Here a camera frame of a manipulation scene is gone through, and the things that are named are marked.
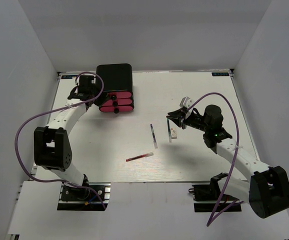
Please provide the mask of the green pen refill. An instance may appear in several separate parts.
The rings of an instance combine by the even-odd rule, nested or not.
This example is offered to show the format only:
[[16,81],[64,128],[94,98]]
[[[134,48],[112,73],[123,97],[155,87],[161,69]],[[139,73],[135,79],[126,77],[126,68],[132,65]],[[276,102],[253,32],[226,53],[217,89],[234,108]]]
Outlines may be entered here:
[[167,132],[168,132],[168,140],[169,143],[172,143],[172,135],[171,135],[171,128],[170,128],[170,121],[167,118]]

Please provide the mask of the pink top drawer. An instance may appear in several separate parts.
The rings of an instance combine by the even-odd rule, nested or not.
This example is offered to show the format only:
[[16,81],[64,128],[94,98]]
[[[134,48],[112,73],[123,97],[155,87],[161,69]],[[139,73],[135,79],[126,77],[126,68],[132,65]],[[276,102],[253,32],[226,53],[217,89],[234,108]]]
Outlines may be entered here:
[[108,93],[110,99],[117,100],[117,99],[128,99],[133,96],[133,94],[129,91],[115,91]]

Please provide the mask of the purple pen refill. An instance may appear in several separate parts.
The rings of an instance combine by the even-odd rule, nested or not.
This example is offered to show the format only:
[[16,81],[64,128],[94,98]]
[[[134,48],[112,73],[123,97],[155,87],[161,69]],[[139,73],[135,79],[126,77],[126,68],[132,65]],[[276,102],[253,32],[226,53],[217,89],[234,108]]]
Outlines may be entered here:
[[158,149],[158,143],[157,143],[157,140],[156,140],[156,136],[155,136],[155,132],[154,132],[154,128],[153,128],[152,123],[150,124],[150,130],[151,130],[151,134],[152,134],[152,138],[153,138],[154,148]]

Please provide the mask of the red pen refill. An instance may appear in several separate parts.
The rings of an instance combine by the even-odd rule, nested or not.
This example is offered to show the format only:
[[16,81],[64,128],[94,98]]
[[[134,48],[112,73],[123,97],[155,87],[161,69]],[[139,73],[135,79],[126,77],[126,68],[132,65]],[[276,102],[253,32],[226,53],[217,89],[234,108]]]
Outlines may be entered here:
[[145,154],[142,154],[142,155],[138,155],[138,156],[135,156],[135,157],[128,158],[125,161],[126,162],[130,162],[130,161],[134,161],[134,160],[141,159],[141,158],[151,157],[153,155],[154,155],[153,152],[149,152],[149,153],[145,153]]

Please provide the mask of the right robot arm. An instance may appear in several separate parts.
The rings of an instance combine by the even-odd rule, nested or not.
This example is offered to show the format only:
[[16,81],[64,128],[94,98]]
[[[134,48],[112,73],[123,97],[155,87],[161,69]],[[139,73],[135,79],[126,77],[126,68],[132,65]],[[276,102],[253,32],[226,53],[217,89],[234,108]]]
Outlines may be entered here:
[[208,185],[193,187],[196,201],[220,200],[226,195],[250,205],[254,213],[265,219],[289,208],[289,179],[281,166],[269,166],[238,147],[236,140],[223,128],[220,107],[208,105],[203,114],[197,109],[182,107],[169,112],[167,118],[178,127],[202,131],[205,145],[224,158],[245,177],[245,180],[220,173]]

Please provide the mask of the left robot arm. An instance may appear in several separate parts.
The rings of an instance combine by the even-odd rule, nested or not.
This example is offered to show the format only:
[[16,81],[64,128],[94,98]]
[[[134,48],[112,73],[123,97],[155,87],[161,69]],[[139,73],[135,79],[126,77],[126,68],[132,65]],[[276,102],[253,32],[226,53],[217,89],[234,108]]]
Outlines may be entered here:
[[103,79],[92,72],[82,72],[75,79],[63,107],[55,110],[58,115],[45,127],[34,131],[34,163],[48,170],[65,185],[73,187],[73,194],[80,200],[90,195],[87,177],[72,163],[73,153],[69,135],[78,120],[88,111],[104,91]]

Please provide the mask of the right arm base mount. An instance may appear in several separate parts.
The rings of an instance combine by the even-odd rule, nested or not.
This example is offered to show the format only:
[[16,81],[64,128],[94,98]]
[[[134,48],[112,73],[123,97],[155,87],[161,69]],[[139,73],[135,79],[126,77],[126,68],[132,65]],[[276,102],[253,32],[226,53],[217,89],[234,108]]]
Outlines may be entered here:
[[[209,183],[194,184],[188,189],[188,193],[193,195],[195,213],[211,213],[213,211],[214,205],[216,204],[222,190],[218,186],[218,181],[226,178],[227,176],[227,173],[220,173],[212,177]],[[225,207],[229,206],[234,200],[237,200],[237,203],[228,208],[225,212],[241,212],[242,208],[241,205],[238,204],[239,200],[226,194],[222,196],[216,212],[220,212]]]

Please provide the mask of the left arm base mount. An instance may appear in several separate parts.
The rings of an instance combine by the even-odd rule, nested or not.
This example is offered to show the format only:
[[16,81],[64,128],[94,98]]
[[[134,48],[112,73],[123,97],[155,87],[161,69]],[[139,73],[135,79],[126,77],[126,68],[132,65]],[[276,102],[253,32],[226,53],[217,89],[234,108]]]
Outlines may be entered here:
[[[111,183],[89,183],[105,207],[108,206],[111,193]],[[103,212],[101,201],[93,191],[62,185],[60,189],[58,211]]]

